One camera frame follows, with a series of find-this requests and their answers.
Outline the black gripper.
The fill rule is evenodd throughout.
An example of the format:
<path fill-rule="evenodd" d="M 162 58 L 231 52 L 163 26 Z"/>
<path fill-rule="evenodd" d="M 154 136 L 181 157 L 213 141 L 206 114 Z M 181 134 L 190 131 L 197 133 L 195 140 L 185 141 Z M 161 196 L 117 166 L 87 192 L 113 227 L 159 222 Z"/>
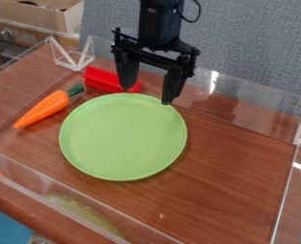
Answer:
<path fill-rule="evenodd" d="M 186 81 L 185 76 L 191 77 L 195 74 L 195 63 L 202 53 L 201 50 L 186 44 L 178 37 L 158 46 L 151 41 L 145 43 L 138 38 L 138 32 L 130 29 L 114 28 L 113 33 L 111 52 L 115 57 L 119 82 L 125 90 L 129 90 L 137 83 L 141 63 L 163 70 L 174 65 L 181 65 L 181 67 L 171 67 L 165 75 L 162 104 L 170 105 L 179 97 Z"/>

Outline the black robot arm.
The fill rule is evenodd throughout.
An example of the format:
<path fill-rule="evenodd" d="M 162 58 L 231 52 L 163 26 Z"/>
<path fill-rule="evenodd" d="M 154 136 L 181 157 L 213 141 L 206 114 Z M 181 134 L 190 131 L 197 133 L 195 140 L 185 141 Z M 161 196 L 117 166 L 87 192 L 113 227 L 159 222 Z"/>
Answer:
<path fill-rule="evenodd" d="M 186 79 L 195 73 L 201 50 L 179 39 L 181 21 L 195 23 L 183 16 L 185 0 L 141 0 L 139 28 L 131 35 L 114 28 L 111 45 L 121 86 L 129 90 L 137 83 L 139 64 L 145 63 L 167 73 L 163 79 L 162 104 L 179 97 Z"/>

